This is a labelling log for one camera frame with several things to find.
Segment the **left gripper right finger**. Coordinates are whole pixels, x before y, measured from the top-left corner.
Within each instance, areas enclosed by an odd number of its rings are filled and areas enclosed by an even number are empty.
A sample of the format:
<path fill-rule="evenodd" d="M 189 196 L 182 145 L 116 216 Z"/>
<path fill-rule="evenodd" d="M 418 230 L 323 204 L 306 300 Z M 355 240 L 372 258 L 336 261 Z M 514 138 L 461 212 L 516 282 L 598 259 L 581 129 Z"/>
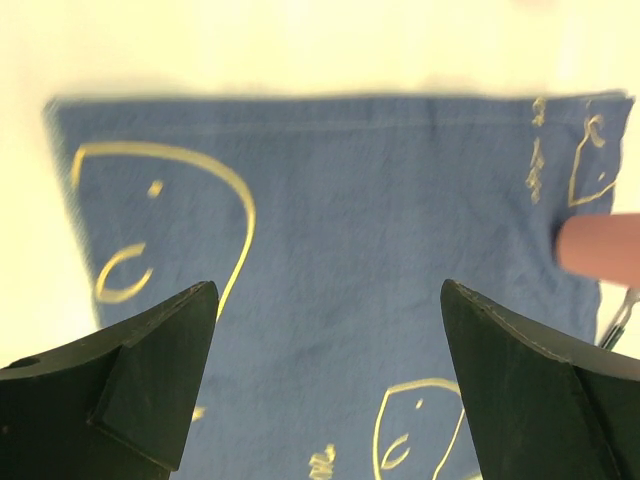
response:
<path fill-rule="evenodd" d="M 483 478 L 638 478 L 638 360 L 454 280 L 440 303 Z"/>

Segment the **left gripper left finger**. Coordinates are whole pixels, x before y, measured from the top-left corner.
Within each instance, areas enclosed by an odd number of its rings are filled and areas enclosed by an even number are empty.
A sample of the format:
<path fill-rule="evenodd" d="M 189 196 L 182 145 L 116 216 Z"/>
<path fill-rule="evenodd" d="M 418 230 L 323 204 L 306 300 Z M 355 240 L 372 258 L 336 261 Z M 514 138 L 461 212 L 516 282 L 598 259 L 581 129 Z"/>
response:
<path fill-rule="evenodd" d="M 216 285 L 199 282 L 2 368 L 2 478 L 169 478 L 185 449 L 217 309 Z"/>

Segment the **teal-handled metal spoon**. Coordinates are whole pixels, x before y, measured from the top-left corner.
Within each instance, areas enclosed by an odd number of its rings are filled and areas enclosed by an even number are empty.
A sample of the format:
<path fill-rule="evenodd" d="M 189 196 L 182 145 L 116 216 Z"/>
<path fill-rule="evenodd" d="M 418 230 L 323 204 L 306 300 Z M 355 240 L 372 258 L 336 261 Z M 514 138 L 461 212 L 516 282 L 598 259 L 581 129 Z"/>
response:
<path fill-rule="evenodd" d="M 626 291 L 624 300 L 614 315 L 605 335 L 599 343 L 599 347 L 605 350 L 613 350 L 619 339 L 625 332 L 626 326 L 631 318 L 633 308 L 639 303 L 639 290 L 629 288 Z"/>

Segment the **orange plastic cup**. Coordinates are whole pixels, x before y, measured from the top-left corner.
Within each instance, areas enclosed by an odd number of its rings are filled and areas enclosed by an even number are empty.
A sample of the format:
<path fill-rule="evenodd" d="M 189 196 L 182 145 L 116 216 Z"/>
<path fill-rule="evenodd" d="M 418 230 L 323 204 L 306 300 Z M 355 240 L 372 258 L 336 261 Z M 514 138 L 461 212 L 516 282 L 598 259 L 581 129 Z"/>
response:
<path fill-rule="evenodd" d="M 569 218 L 555 242 L 566 271 L 639 288 L 639 214 L 593 214 Z"/>

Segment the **blue fish-print cloth napkin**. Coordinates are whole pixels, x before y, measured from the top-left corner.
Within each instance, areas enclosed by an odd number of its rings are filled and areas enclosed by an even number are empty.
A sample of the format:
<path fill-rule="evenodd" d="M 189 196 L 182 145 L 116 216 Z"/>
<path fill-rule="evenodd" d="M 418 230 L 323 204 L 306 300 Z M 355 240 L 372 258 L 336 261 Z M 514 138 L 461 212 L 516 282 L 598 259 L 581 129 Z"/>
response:
<path fill-rule="evenodd" d="M 632 106 L 58 98 L 44 115 L 102 326 L 218 287 L 179 478 L 476 479 L 441 285 L 593 342 L 599 286 L 553 243 L 610 211 Z"/>

